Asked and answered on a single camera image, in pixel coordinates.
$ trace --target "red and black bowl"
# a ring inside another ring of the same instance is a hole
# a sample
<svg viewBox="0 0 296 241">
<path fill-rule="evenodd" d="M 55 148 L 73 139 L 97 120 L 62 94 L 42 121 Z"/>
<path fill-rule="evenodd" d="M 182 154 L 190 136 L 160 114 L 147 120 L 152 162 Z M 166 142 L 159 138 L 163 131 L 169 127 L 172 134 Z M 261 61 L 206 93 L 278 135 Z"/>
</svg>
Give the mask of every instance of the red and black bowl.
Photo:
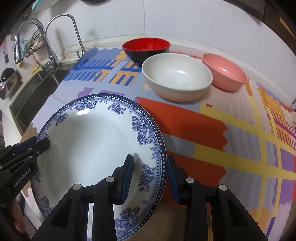
<svg viewBox="0 0 296 241">
<path fill-rule="evenodd" d="M 125 42 L 122 48 L 132 61 L 141 66 L 152 55 L 167 53 L 170 42 L 158 38 L 140 38 Z"/>
</svg>

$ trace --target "stainless steel sink basin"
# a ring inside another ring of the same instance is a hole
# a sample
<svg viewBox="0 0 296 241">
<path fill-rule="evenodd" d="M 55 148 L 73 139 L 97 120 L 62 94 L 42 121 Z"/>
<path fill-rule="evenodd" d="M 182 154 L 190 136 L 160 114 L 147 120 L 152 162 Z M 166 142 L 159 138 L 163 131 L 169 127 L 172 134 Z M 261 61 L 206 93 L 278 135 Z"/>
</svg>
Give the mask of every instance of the stainless steel sink basin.
<svg viewBox="0 0 296 241">
<path fill-rule="evenodd" d="M 10 105 L 10 111 L 23 134 L 47 98 L 54 93 L 74 64 L 61 66 L 57 70 L 39 71 L 26 83 Z"/>
</svg>

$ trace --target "pink bowl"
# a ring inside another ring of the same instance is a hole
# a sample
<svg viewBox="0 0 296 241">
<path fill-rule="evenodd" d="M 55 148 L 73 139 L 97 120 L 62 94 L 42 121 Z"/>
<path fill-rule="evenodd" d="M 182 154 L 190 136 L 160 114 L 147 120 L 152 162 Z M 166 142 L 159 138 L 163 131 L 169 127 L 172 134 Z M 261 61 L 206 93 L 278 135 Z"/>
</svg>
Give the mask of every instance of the pink bowl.
<svg viewBox="0 0 296 241">
<path fill-rule="evenodd" d="M 240 67 L 220 55 L 206 53 L 202 56 L 202 62 L 212 72 L 213 84 L 221 89 L 235 91 L 248 81 Z"/>
</svg>

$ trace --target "wire basket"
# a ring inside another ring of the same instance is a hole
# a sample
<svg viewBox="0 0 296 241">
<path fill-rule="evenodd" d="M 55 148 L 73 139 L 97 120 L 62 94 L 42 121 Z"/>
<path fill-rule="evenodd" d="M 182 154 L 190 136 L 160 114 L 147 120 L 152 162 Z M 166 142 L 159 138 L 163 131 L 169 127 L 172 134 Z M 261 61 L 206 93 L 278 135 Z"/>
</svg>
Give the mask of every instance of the wire basket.
<svg viewBox="0 0 296 241">
<path fill-rule="evenodd" d="M 37 30 L 32 38 L 28 40 L 25 44 L 24 56 L 29 57 L 31 54 L 35 53 L 38 49 L 44 46 L 44 41 L 41 37 L 41 33 Z"/>
</svg>

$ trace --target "plate rim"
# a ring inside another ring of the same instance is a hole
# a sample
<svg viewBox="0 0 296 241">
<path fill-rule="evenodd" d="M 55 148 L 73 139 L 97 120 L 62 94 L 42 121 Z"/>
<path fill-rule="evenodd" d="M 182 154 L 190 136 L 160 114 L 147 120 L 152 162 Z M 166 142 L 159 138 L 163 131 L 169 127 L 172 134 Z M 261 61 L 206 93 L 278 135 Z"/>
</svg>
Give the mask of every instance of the plate rim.
<svg viewBox="0 0 296 241">
<path fill-rule="evenodd" d="M 63 107 L 61 107 L 59 110 L 57 110 L 49 119 L 48 121 L 44 124 L 44 126 L 42 127 L 42 129 L 40 130 L 38 136 L 37 136 L 37 141 L 39 141 L 40 137 L 41 137 L 41 133 L 43 133 L 43 131 L 47 128 L 48 124 L 54 120 L 55 117 L 57 117 L 61 112 L 63 112 L 63 110 L 65 110 L 66 108 L 70 107 L 71 105 L 77 103 L 77 102 L 80 102 L 80 101 L 83 101 L 83 100 L 87 100 L 87 99 L 91 99 L 91 98 L 104 98 L 104 97 L 107 97 L 107 98 L 113 98 L 117 101 L 120 101 L 120 102 L 127 102 L 130 106 L 134 106 L 135 109 L 137 109 L 138 113 L 144 117 L 146 119 L 146 117 L 149 117 L 150 120 L 151 120 L 151 125 L 155 125 L 155 130 L 158 131 L 158 133 L 160 134 L 160 140 L 159 140 L 159 143 L 160 143 L 160 149 L 161 149 L 161 158 L 160 158 L 160 167 L 161 167 L 161 170 L 163 172 L 160 173 L 160 180 L 159 180 L 159 186 L 158 186 L 158 189 L 156 190 L 155 192 L 155 200 L 153 201 L 152 203 L 152 208 L 150 206 L 149 210 L 146 211 L 144 213 L 144 215 L 142 215 L 141 219 L 139 220 L 139 222 L 137 223 L 136 226 L 134 226 L 132 229 L 130 229 L 128 231 L 127 234 L 122 234 L 120 235 L 119 237 L 117 237 L 118 240 L 124 240 L 128 237 L 130 237 L 131 235 L 133 235 L 134 233 L 136 233 L 141 227 L 144 226 L 144 224 L 152 217 L 152 215 L 154 214 L 156 208 L 158 207 L 159 203 L 160 203 L 160 200 L 162 198 L 162 195 L 163 195 L 163 191 L 164 191 L 164 188 L 165 188 L 165 183 L 166 183 L 166 176 L 167 176 L 167 153 L 166 153 L 166 148 L 165 148 L 165 143 L 163 141 L 163 136 L 159 130 L 159 127 L 157 126 L 156 122 L 154 121 L 154 119 L 152 118 L 152 116 L 142 107 L 140 106 L 138 103 L 136 103 L 135 101 L 129 99 L 129 98 L 126 98 L 124 96 L 120 96 L 120 95 L 116 95 L 116 94 L 109 94 L 109 93 L 97 93 L 97 94 L 91 94 L 91 95 L 86 95 L 86 96 L 83 96 L 81 98 L 77 98 L 69 103 L 67 103 L 66 105 L 64 105 Z M 46 218 L 47 216 L 45 215 L 45 212 L 44 210 L 41 208 L 41 205 L 39 202 L 37 202 L 37 198 L 36 198 L 36 195 L 37 195 L 37 190 L 35 190 L 35 188 L 33 188 L 35 186 L 35 184 L 32 184 L 34 183 L 33 181 L 33 178 L 30 179 L 30 184 L 31 184 L 31 189 L 32 189 L 32 193 L 33 193 L 33 197 L 34 197 L 34 200 L 40 210 L 40 212 L 42 213 L 42 215 Z"/>
</svg>

